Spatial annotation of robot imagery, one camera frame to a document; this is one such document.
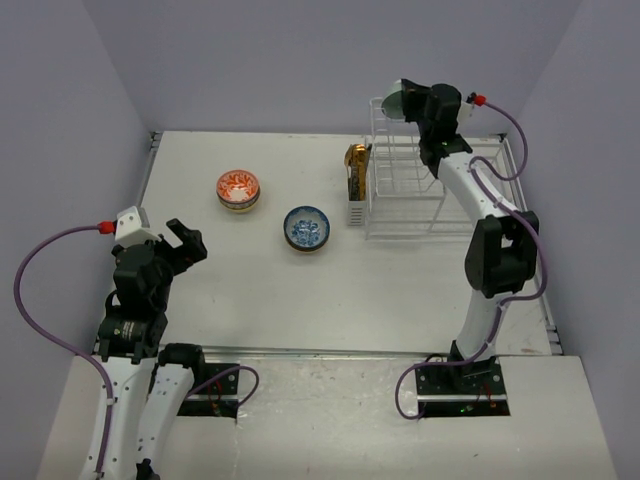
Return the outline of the teal rim back bowl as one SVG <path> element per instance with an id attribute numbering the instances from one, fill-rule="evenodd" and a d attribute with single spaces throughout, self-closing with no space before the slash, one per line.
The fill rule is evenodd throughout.
<path id="1" fill-rule="evenodd" d="M 405 118 L 402 105 L 402 80 L 396 80 L 390 87 L 387 95 L 381 102 L 384 116 L 390 120 L 403 120 Z"/>

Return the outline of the blue triangle pattern bowl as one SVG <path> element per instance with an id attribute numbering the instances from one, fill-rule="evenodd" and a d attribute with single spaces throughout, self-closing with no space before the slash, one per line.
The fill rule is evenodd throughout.
<path id="1" fill-rule="evenodd" d="M 260 199 L 259 192 L 257 192 L 254 196 L 250 197 L 248 200 L 238 201 L 238 202 L 226 200 L 221 196 L 218 197 L 218 201 L 220 202 L 220 204 L 227 203 L 227 204 L 235 204 L 235 205 L 243 205 L 243 204 L 251 205 L 251 204 L 257 203 L 259 199 Z"/>

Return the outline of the pink rim bowl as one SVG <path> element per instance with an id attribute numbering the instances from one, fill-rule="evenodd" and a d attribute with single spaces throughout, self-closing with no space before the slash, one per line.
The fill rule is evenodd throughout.
<path id="1" fill-rule="evenodd" d="M 235 169 L 223 173 L 216 183 L 216 193 L 229 201 L 244 201 L 260 188 L 257 177 L 246 170 Z"/>

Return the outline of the blue floral bowl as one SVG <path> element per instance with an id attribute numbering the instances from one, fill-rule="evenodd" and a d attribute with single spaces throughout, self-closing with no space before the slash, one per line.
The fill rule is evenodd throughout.
<path id="1" fill-rule="evenodd" d="M 283 220 L 284 237 L 299 245 L 313 245 L 328 241 L 331 226 L 326 214 L 314 206 L 298 206 Z"/>

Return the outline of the dark rim bowl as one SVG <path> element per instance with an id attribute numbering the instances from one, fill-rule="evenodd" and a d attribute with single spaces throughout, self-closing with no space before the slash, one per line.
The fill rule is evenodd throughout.
<path id="1" fill-rule="evenodd" d="M 297 243 L 292 242 L 288 237 L 285 238 L 286 243 L 291 247 L 291 248 L 296 248 L 296 249 L 308 249 L 308 250 L 313 250 L 313 249 L 318 249 L 318 248 L 323 248 L 325 246 L 325 244 L 327 243 L 327 241 L 323 241 L 317 244 L 313 244 L 313 245 L 299 245 Z"/>

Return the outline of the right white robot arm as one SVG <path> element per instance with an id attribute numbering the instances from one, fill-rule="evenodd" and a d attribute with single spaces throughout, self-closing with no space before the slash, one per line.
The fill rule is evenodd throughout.
<path id="1" fill-rule="evenodd" d="M 495 357 L 495 340 L 504 314 L 537 268 L 539 219 L 532 211 L 518 211 L 496 187 L 486 158 L 476 155 L 459 133 L 459 123 L 473 107 L 485 104 L 477 94 L 463 97 L 448 84 L 423 86 L 400 82 L 404 120 L 419 130 L 423 164 L 454 196 L 474 226 L 464 259 L 472 290 L 464 325 L 443 362 L 448 385 L 467 393 L 482 379 Z"/>

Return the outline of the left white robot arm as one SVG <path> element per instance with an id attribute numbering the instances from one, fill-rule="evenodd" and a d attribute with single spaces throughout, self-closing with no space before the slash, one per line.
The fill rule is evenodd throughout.
<path id="1" fill-rule="evenodd" d="M 106 377 L 83 479 L 158 478 L 180 406 L 207 383 L 201 346 L 161 343 L 174 278 L 207 256 L 199 231 L 177 219 L 167 226 L 179 246 L 144 229 L 133 213 L 115 223 L 115 289 L 93 357 Z"/>

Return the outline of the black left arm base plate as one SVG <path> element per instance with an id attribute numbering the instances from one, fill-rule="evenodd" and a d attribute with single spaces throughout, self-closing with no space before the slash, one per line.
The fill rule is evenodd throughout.
<path id="1" fill-rule="evenodd" d="M 228 373 L 202 387 L 203 383 L 232 367 L 235 367 L 235 364 L 206 363 L 196 378 L 195 387 L 198 391 L 183 401 L 178 410 L 178 416 L 236 419 L 239 383 L 237 371 Z"/>

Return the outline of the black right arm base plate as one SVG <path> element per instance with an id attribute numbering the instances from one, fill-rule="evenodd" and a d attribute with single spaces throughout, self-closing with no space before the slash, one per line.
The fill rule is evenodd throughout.
<path id="1" fill-rule="evenodd" d="M 499 362 L 464 367 L 422 366 L 415 371 L 419 419 L 509 416 Z"/>

